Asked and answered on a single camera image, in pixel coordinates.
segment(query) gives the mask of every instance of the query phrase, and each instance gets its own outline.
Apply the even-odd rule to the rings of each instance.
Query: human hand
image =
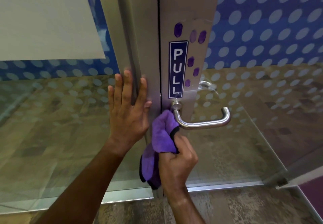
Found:
[[[108,86],[110,108],[110,138],[118,144],[120,153],[127,151],[139,141],[149,128],[148,112],[152,104],[147,99],[147,81],[140,79],[139,94],[131,105],[132,74],[124,71],[124,82],[120,74],[115,75],[116,86]]]
[[[179,154],[159,154],[159,175],[168,201],[179,202],[188,196],[185,183],[198,157],[188,139],[179,132],[174,141]]]

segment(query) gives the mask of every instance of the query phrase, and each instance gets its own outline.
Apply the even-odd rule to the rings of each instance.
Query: purple dot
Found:
[[[174,27],[174,35],[176,38],[179,38],[181,36],[182,30],[183,30],[183,25],[178,22]]]
[[[192,67],[194,65],[194,57],[190,57],[187,61],[187,66]]]
[[[190,35],[190,42],[191,42],[191,43],[193,43],[193,42],[195,42],[195,41],[196,41],[196,36],[197,36],[197,32],[196,32],[196,30],[193,30],[193,31],[191,32],[191,35]]]
[[[206,31],[201,31],[200,35],[199,35],[199,44],[204,43],[206,38]]]
[[[193,71],[193,76],[196,77],[199,74],[200,68],[195,68]]]
[[[185,81],[185,87],[189,87],[191,85],[191,81],[189,79],[187,79]]]

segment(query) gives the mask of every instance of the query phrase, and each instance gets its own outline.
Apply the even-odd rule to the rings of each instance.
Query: metal door handle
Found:
[[[212,87],[212,84],[207,81],[201,81],[199,89],[207,88],[216,92],[215,88]],[[205,121],[198,123],[187,123],[182,120],[180,115],[180,109],[182,108],[182,104],[179,101],[172,102],[172,110],[174,110],[174,115],[176,121],[179,125],[186,130],[199,130],[199,129],[209,129],[209,128],[218,128],[227,125],[231,120],[231,114],[227,107],[223,107],[221,109],[222,118],[213,120],[213,121]]]

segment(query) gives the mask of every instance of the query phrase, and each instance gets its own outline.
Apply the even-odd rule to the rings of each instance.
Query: sticker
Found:
[[[183,97],[188,41],[169,42],[168,98]]]

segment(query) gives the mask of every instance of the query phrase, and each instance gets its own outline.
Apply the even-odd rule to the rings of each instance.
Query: cleaning cloth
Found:
[[[174,135],[179,131],[179,124],[174,115],[165,110],[152,122],[151,143],[147,145],[140,158],[139,176],[153,190],[161,186],[159,176],[159,153],[178,153],[174,143]]]

